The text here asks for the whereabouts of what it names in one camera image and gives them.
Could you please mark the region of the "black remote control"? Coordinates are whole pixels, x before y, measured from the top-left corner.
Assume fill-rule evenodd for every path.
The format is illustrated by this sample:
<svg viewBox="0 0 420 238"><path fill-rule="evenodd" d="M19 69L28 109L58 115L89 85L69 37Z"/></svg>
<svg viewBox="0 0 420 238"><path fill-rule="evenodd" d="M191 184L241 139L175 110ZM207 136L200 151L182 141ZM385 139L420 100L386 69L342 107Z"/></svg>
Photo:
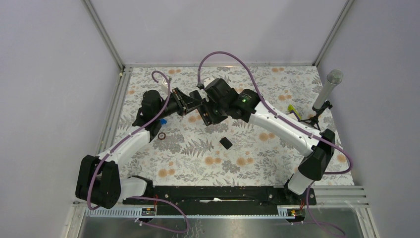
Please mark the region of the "black remote control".
<svg viewBox="0 0 420 238"><path fill-rule="evenodd" d="M209 126L211 124L211 122L209 120L209 117L208 117L208 114L207 114L207 111L206 111L206 108L205 108L205 105L206 105L205 99L203 99L201 97L198 90L190 92L189 96L193 99L196 99L196 100L200 101L200 106L197 107L197 111L200 114L201 119L203 120L204 124L206 126Z"/></svg>

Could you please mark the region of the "black remote battery cover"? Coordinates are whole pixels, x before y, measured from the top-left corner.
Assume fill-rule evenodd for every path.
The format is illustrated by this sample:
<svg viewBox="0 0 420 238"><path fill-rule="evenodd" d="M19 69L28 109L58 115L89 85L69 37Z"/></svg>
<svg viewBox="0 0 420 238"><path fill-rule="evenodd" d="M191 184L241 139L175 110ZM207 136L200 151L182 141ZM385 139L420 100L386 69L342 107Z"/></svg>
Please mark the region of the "black remote battery cover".
<svg viewBox="0 0 420 238"><path fill-rule="evenodd" d="M226 137L221 138L219 142L226 150L230 149L233 146L230 140Z"/></svg>

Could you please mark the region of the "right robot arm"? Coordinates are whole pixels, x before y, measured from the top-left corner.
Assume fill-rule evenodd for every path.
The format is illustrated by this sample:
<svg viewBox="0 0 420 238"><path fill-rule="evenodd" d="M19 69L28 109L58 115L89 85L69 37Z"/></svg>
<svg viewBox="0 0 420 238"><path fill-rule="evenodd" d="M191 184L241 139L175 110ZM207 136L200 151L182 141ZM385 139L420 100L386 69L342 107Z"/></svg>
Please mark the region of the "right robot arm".
<svg viewBox="0 0 420 238"><path fill-rule="evenodd" d="M205 79L204 91L208 101L206 113L212 123L232 117L260 126L292 145L302 156L298 170L288 180L284 198L297 204L307 187L324 175L333 154L335 133L330 129L320 131L309 128L282 112L270 112L268 103L257 92L244 89L241 93L230 87L222 78Z"/></svg>

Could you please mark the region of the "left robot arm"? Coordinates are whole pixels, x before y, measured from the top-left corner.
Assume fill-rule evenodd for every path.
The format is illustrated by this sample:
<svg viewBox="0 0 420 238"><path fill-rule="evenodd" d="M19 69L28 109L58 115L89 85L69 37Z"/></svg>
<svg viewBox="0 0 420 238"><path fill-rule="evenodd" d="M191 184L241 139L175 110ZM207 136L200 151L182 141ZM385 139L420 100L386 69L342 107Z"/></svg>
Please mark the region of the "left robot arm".
<svg viewBox="0 0 420 238"><path fill-rule="evenodd" d="M136 119L127 134L99 155L87 155L82 159L76 197L87 201L90 210L100 207L110 209L118 201L132 197L143 204L151 202L154 191L147 186L147 179L121 179L119 169L158 136L162 118L171 114L184 116L201 104L202 98L197 90L187 95L174 88L166 99L156 90L146 91Z"/></svg>

